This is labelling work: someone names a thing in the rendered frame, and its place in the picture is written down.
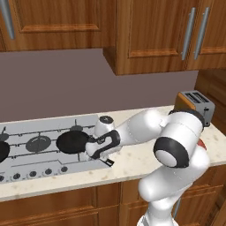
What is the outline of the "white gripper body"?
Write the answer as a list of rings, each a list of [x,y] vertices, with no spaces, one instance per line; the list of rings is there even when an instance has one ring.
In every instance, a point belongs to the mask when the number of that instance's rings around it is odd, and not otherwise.
[[[86,143],[86,153],[93,159],[101,159],[106,161],[109,158],[110,154],[118,152],[121,150],[120,146],[111,147],[110,144],[103,143]]]

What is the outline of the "reddish sweet potato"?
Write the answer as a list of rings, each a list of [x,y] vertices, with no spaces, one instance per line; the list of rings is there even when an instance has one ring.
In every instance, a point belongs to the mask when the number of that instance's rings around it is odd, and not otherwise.
[[[207,150],[207,148],[206,148],[204,142],[202,141],[202,139],[199,139],[197,144],[198,144],[198,146],[201,146],[201,147],[203,147],[203,148],[205,148]]]

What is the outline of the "round black pan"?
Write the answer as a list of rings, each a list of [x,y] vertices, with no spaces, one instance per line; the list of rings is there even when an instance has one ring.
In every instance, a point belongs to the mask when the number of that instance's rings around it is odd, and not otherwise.
[[[65,154],[78,154],[86,150],[86,143],[90,136],[82,131],[68,131],[56,140],[57,148]]]
[[[10,145],[7,142],[0,141],[0,162],[3,162],[10,153]]]

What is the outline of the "grey hob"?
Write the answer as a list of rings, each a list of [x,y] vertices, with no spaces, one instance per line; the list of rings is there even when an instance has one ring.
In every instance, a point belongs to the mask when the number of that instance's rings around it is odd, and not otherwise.
[[[52,117],[44,119],[0,123],[0,141],[10,145],[8,157],[0,162],[1,184],[41,177],[104,169],[107,165],[101,160],[91,159],[84,153],[65,154],[56,145],[57,138],[71,129],[80,129],[89,136],[94,135],[97,115]],[[61,173],[66,166],[68,171]],[[45,175],[46,169],[52,169],[51,175]],[[31,171],[36,177],[30,177]],[[13,176],[19,173],[20,178]]]

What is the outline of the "wooden base cupboard door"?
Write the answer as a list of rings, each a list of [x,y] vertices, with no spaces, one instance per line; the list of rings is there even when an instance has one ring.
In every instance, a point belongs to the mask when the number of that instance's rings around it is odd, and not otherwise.
[[[0,226],[118,226],[120,185],[0,202]]]
[[[210,167],[183,195],[177,211],[179,226],[208,226],[207,218],[226,181],[226,165]],[[147,210],[139,196],[139,180],[123,182],[121,186],[119,226],[136,226]]]

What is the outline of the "grey and orange toaster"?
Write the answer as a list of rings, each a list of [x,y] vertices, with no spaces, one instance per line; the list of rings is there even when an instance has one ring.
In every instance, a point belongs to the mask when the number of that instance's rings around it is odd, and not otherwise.
[[[204,126],[209,127],[215,112],[215,104],[197,90],[177,94],[174,109],[193,109],[204,117]]]

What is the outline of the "tall wooden cabinet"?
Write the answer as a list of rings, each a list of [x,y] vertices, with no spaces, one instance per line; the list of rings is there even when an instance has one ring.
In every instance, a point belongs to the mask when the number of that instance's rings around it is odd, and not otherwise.
[[[212,124],[226,135],[226,69],[200,70],[195,89],[215,104]]]

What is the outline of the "wide wooden wall cupboard door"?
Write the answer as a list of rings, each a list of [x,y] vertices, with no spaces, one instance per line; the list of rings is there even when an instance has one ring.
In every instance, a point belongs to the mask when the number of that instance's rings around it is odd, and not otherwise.
[[[115,44],[117,0],[7,0],[15,37],[0,11],[0,52],[94,49]]]

